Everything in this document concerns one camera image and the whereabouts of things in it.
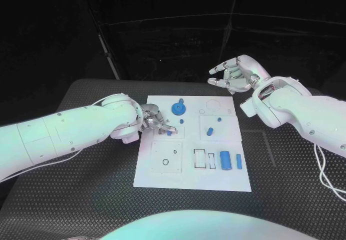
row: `white paper sheet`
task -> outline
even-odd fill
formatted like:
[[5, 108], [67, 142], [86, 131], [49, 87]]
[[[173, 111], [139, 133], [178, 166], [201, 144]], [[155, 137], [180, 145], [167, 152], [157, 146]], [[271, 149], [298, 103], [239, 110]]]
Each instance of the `white paper sheet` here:
[[[186, 112], [177, 116], [171, 113], [171, 105], [180, 98]], [[168, 120], [165, 124], [177, 128], [177, 133], [168, 136], [152, 129], [142, 132], [132, 186], [250, 192], [232, 97], [148, 96], [147, 103], [158, 106]], [[213, 128], [210, 136], [206, 134], [209, 128]], [[197, 149], [204, 152], [204, 165], [200, 151], [197, 157], [194, 155]], [[230, 170], [222, 170], [220, 151], [229, 151]], [[236, 154], [240, 154], [242, 169], [237, 169]]]

